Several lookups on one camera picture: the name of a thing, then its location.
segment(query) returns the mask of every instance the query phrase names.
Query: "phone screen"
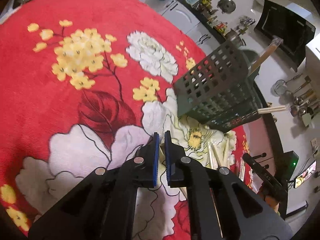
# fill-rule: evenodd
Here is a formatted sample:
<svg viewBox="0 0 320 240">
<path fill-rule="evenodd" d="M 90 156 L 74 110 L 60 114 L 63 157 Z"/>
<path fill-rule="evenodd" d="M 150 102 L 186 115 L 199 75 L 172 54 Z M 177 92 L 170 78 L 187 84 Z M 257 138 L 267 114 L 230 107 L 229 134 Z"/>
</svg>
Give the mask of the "phone screen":
<svg viewBox="0 0 320 240">
<path fill-rule="evenodd" d="M 294 188 L 299 187 L 303 182 L 309 179 L 312 174 L 316 172 L 316 161 L 314 161 L 309 168 L 307 168 L 303 173 L 296 177 L 294 181 Z"/>
</svg>

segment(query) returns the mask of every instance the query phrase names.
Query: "wooden handle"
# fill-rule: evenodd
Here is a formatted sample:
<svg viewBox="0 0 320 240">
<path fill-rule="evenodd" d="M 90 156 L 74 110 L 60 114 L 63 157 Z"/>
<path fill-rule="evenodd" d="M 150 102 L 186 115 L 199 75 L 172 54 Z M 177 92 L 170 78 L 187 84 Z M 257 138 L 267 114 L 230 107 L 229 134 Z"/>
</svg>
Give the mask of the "wooden handle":
<svg viewBox="0 0 320 240">
<path fill-rule="evenodd" d="M 255 63 L 252 64 L 251 66 L 251 72 L 249 76 L 263 63 L 265 60 L 275 52 L 275 50 L 278 48 L 276 44 L 271 44 L 267 50 L 257 59 Z"/>
<path fill-rule="evenodd" d="M 313 94 L 313 90 L 310 88 L 307 92 L 301 95 L 301 98 L 304 100 Z"/>
</svg>

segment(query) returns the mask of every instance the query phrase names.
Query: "white wall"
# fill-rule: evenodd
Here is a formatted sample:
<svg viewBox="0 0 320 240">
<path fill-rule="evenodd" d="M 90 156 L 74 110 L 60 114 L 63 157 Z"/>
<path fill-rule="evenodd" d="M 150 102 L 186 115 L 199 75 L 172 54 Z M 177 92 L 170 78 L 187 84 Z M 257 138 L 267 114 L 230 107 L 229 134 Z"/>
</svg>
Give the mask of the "white wall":
<svg viewBox="0 0 320 240">
<path fill-rule="evenodd" d="M 212 6 L 215 7 L 219 0 L 212 0 Z M 253 6 L 254 0 L 233 0 L 236 3 L 236 10 L 231 14 L 222 14 L 221 12 L 217 13 L 218 20 L 223 22 L 228 22 L 228 27 L 235 27 L 238 24 L 238 18 L 241 15 L 247 15 L 249 17 L 255 18 L 257 21 L 261 16 L 262 10 L 251 10 Z M 299 5 L 305 5 L 308 7 L 309 11 L 316 11 L 314 6 L 312 5 L 310 0 L 271 0 L 283 6 L 290 4 L 291 2 L 295 2 Z M 316 26 L 316 33 L 320 32 L 320 19 L 318 15 L 313 15 L 308 20 Z M 248 31 L 245 35 L 243 35 L 245 42 L 247 43 L 247 49 L 253 49 L 258 53 L 261 53 L 269 44 L 269 40 L 265 37 L 255 33 L 253 30 Z M 273 106 L 278 106 L 281 104 L 278 97 L 275 97 L 271 93 L 272 85 L 278 79 L 288 80 L 296 75 L 296 73 L 290 68 L 293 62 L 288 59 L 288 57 L 282 53 L 281 51 L 277 51 L 271 57 L 269 57 L 265 63 L 262 64 L 260 75 L 256 77 L 257 85 L 259 86 L 263 96 L 265 97 L 267 102 L 272 102 Z M 299 73 L 303 72 L 305 69 L 305 61 L 299 67 Z M 303 78 L 299 81 L 295 82 L 294 87 L 298 87 L 304 82 Z M 304 93 L 308 88 L 306 87 L 301 91 L 301 94 Z M 299 170 L 305 164 L 306 160 L 312 154 L 311 149 L 311 139 L 314 137 L 320 137 L 319 128 L 313 129 L 309 127 L 308 129 L 303 126 L 301 121 L 297 118 L 293 118 L 289 112 L 279 112 L 274 114 L 278 121 L 276 123 L 279 136 L 281 138 L 282 146 L 284 152 L 294 150 L 296 154 L 299 156 L 299 162 L 294 173 L 294 176 L 298 175 Z M 320 126 L 320 118 L 317 117 L 317 120 L 314 120 L 316 126 Z M 313 161 L 311 158 L 306 165 L 308 167 L 309 164 Z M 315 205 L 318 203 L 320 199 L 320 193 L 314 194 L 313 189 L 320 185 L 320 178 L 310 178 L 305 183 L 303 183 L 297 189 L 291 189 L 289 191 L 288 197 L 288 211 L 292 211 L 295 207 L 299 207 L 300 204 L 306 200 L 309 203 L 309 208 L 307 212 L 290 223 L 292 230 L 297 232 L 306 219 L 309 217 L 311 212 L 313 211 Z"/>
</svg>

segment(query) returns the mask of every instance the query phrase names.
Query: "red tablecloth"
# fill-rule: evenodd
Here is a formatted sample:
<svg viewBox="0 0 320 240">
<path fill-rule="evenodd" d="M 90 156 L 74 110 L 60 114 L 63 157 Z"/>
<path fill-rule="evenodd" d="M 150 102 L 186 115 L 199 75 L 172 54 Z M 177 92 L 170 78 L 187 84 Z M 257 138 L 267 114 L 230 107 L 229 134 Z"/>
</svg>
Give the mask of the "red tablecloth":
<svg viewBox="0 0 320 240">
<path fill-rule="evenodd" d="M 212 132 L 178 121 L 172 89 L 205 55 L 143 3 L 33 0 L 0 36 L 1 204 L 25 234 L 92 170 L 120 166 L 155 131 L 171 130 L 200 161 L 207 154 Z M 239 161 L 247 145 L 243 128 L 235 131 Z M 158 182 L 138 193 L 145 212 L 135 218 L 134 237 L 185 239 L 187 201 L 167 188 L 165 175 Z"/>
</svg>

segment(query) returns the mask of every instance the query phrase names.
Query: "black countertop edge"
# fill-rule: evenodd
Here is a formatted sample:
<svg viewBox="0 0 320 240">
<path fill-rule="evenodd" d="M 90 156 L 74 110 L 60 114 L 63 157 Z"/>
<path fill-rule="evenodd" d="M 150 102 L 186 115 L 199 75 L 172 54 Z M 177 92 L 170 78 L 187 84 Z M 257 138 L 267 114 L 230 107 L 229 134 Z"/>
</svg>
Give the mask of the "black countertop edge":
<svg viewBox="0 0 320 240">
<path fill-rule="evenodd" d="M 259 99 L 262 103 L 263 107 L 268 107 L 258 85 L 256 84 L 256 82 L 253 83 L 253 88 L 255 89 L 255 91 L 257 92 Z M 263 121 L 266 125 L 266 129 L 269 135 L 269 139 L 270 139 L 270 144 L 271 144 L 271 148 L 272 148 L 272 152 L 273 152 L 273 156 L 274 156 L 274 160 L 275 160 L 275 165 L 277 165 L 278 163 L 278 159 L 277 157 L 281 154 L 283 154 L 283 148 L 282 148 L 282 144 L 281 144 L 281 140 L 280 140 L 280 136 L 278 133 L 278 129 L 276 127 L 276 124 L 273 120 L 273 116 L 272 114 L 263 114 L 262 115 Z"/>
<path fill-rule="evenodd" d="M 188 4 L 185 0 L 177 0 L 180 2 L 184 7 L 186 7 L 196 18 L 207 28 L 207 30 L 212 34 L 213 37 L 220 43 L 224 43 L 226 39 L 224 36 L 219 33 L 216 29 L 213 29 L 207 24 L 208 20 L 207 18 L 199 11 L 194 9 L 190 4 Z"/>
<path fill-rule="evenodd" d="M 255 91 L 258 94 L 258 97 L 260 98 L 260 101 L 262 103 L 263 107 L 268 107 L 267 102 L 265 101 L 259 87 L 257 86 L 256 82 L 253 82 L 253 88 L 255 89 Z M 268 133 L 268 137 L 270 140 L 270 145 L 271 145 L 271 149 L 273 152 L 273 160 L 275 163 L 275 168 L 276 168 L 276 173 L 277 170 L 279 170 L 279 166 L 280 166 L 280 158 L 281 155 L 283 155 L 283 148 L 282 148 L 282 144 L 281 144 L 281 140 L 280 140 L 280 136 L 278 133 L 278 129 L 276 127 L 276 124 L 273 120 L 273 116 L 272 114 L 263 114 L 262 115 L 263 118 L 263 122 L 266 126 L 267 129 L 267 133 Z M 284 189 L 288 192 L 288 183 L 287 181 L 279 181 L 281 183 L 281 185 L 284 187 Z M 278 212 L 280 213 L 280 216 L 282 219 L 285 219 L 286 215 L 287 215 L 287 208 L 288 208 L 288 200 L 287 201 L 283 201 L 279 204 L 279 209 Z"/>
</svg>

